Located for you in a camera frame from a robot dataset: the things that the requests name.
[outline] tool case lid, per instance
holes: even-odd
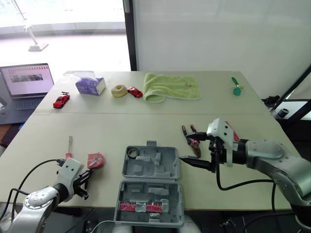
[[[147,146],[128,146],[122,174],[127,178],[168,179],[179,178],[179,160],[174,147],[157,147],[156,141]]]

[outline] black ring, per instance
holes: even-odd
[[[136,152],[136,155],[133,157],[133,156],[131,156],[131,153],[132,152]],[[139,150],[137,149],[137,148],[135,148],[135,147],[132,147],[132,148],[129,148],[128,150],[127,150],[127,156],[128,157],[130,157],[131,159],[135,159],[137,156],[139,156]]]

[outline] black cable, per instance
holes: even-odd
[[[87,219],[87,217],[89,217],[89,215],[91,214],[91,212],[94,210],[94,208],[92,208],[90,211],[89,211],[89,213],[82,219],[82,221],[84,221],[84,220],[86,220]],[[74,225],[74,226],[72,226],[71,228],[69,228],[65,233],[68,233],[68,232],[70,232],[73,228],[75,228],[77,226],[77,224],[76,225]]]
[[[294,212],[285,212],[285,213],[277,213],[277,214],[267,214],[267,215],[262,215],[262,216],[253,218],[252,220],[248,221],[248,222],[242,227],[241,233],[243,233],[243,232],[246,230],[246,228],[247,228],[250,224],[252,224],[253,222],[255,222],[255,221],[257,221],[257,220],[260,220],[260,219],[265,218],[265,217],[286,216],[286,215],[294,215]]]
[[[271,205],[272,205],[272,212],[274,214],[276,213],[275,196],[276,196],[276,183],[273,183],[272,195],[271,195]]]
[[[17,193],[22,193],[22,194],[24,194],[24,195],[28,195],[28,194],[29,194],[29,193],[26,193],[26,192],[24,192],[24,191],[22,191],[22,190],[19,190],[19,189],[17,189],[17,188],[12,188],[11,191],[10,191],[9,197],[8,197],[8,201],[6,202],[4,211],[3,211],[3,213],[2,213],[2,215],[1,215],[1,217],[0,217],[0,221],[2,220],[2,218],[3,218],[4,215],[5,215],[6,210],[8,209],[8,206],[9,206],[9,204],[10,204],[10,200],[11,200],[11,196],[12,196],[13,191],[16,191]]]
[[[33,169],[30,170],[30,172],[28,172],[28,174],[25,176],[25,178],[23,179],[23,181],[20,183],[18,189],[21,189],[21,187],[23,186],[23,184],[25,183],[26,179],[29,177],[29,175],[39,166],[41,166],[42,164],[46,164],[48,162],[54,162],[54,161],[58,161],[58,159],[49,159],[49,160],[46,160],[40,164],[38,164],[37,166],[35,166]],[[15,211],[15,206],[16,206],[16,201],[17,201],[17,197],[18,197],[18,192],[15,194],[15,197],[14,197],[14,201],[13,201],[13,206],[12,206],[12,214],[11,214],[11,221],[14,220],[14,211]]]
[[[237,183],[235,185],[229,186],[229,187],[222,187],[221,183],[220,183],[220,169],[219,169],[219,154],[216,151],[215,153],[215,162],[216,162],[216,180],[217,180],[217,185],[219,187],[220,190],[223,191],[227,191],[233,188],[237,188],[243,185],[247,185],[250,183],[260,183],[260,182],[269,182],[269,183],[273,183],[273,180],[252,180],[252,181],[245,181],[242,183]]]

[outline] green toy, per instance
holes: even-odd
[[[233,94],[236,96],[239,96],[244,86],[239,85],[238,81],[234,77],[232,77],[231,79],[234,82],[234,84],[237,86],[236,88],[233,89]]]

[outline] laptop screen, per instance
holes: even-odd
[[[41,96],[54,85],[48,64],[0,67],[12,98]]]

